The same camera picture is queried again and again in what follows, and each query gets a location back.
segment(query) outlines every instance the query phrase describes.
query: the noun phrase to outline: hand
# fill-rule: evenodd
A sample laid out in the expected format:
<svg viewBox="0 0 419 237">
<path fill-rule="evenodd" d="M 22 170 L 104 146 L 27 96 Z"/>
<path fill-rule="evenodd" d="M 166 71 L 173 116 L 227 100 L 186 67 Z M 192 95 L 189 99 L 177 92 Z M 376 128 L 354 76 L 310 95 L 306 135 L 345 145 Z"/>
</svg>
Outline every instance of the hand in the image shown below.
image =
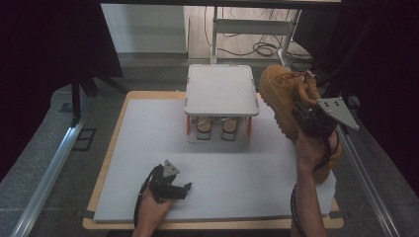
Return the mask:
<svg viewBox="0 0 419 237">
<path fill-rule="evenodd" d="M 298 139 L 295 142 L 296 169 L 299 173 L 312 175 L 315 167 L 323 161 L 325 144 L 321 138 L 306 135 L 298 126 Z M 329 137 L 330 147 L 333 150 L 338 142 L 336 131 Z"/>
<path fill-rule="evenodd" d="M 151 236 L 154 229 L 163 221 L 172 202 L 173 200 L 166 199 L 163 203 L 158 203 L 151 190 L 149 188 L 145 189 L 138 211 L 137 227 L 132 236 Z"/>
</svg>

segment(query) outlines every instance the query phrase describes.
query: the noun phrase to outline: brown boot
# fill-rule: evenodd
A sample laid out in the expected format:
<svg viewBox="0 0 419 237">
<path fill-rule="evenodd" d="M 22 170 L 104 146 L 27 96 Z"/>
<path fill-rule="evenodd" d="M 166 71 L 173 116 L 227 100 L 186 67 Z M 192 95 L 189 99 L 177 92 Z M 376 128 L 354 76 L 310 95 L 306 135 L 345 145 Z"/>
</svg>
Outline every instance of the brown boot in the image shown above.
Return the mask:
<svg viewBox="0 0 419 237">
<path fill-rule="evenodd" d="M 266 68 L 261 76 L 259 93 L 264 102 L 275 112 L 275 119 L 282 133 L 296 141 L 298 131 L 293 117 L 293 90 L 297 90 L 301 101 L 308 108 L 314 108 L 320 99 L 314 77 L 309 72 L 289 72 L 281 65 L 272 65 Z M 332 147 L 332 155 L 328 164 L 314 172 L 316 183 L 324 182 L 329 176 L 330 169 L 342 154 L 342 146 Z"/>
</svg>

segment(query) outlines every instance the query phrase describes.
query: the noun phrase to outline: white platform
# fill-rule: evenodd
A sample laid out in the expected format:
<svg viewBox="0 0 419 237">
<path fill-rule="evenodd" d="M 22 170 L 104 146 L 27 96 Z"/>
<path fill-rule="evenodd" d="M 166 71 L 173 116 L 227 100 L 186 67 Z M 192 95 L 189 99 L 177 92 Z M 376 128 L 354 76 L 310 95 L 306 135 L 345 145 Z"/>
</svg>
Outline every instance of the white platform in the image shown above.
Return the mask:
<svg viewBox="0 0 419 237">
<path fill-rule="evenodd" d="M 254 117 L 259 113 L 252 69 L 245 65 L 191 65 L 186 98 L 189 116 Z"/>
<path fill-rule="evenodd" d="M 259 102 L 246 145 L 191 144 L 185 138 L 184 106 L 184 100 L 129 101 L 94 220 L 132 221 L 141 184 L 165 159 L 181 171 L 173 185 L 193 183 L 166 220 L 290 216 L 294 148 L 272 110 Z M 331 174 L 317 187 L 322 213 L 329 212 L 335 184 Z"/>
</svg>

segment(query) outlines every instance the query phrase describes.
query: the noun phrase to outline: wrist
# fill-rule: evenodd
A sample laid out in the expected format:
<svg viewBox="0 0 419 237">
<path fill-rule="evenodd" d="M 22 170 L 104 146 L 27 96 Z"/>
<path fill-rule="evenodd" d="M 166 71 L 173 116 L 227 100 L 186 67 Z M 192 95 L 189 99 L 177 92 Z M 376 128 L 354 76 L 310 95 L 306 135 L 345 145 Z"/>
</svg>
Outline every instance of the wrist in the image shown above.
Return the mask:
<svg viewBox="0 0 419 237">
<path fill-rule="evenodd" d="M 309 181 L 314 179 L 314 172 L 312 169 L 297 169 L 296 176 L 301 181 Z"/>
<path fill-rule="evenodd" d="M 132 233 L 132 237 L 151 237 L 154 232 L 153 227 L 137 227 Z"/>
</svg>

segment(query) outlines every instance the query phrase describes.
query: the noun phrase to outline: wall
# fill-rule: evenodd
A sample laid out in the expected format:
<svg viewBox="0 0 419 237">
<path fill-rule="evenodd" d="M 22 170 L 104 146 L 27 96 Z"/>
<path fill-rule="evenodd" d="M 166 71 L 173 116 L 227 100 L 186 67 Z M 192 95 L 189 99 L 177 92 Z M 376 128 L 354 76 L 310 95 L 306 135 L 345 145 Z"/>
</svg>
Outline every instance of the wall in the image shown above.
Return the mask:
<svg viewBox="0 0 419 237">
<path fill-rule="evenodd" d="M 187 52 L 183 6 L 102 4 L 117 52 Z"/>
</svg>

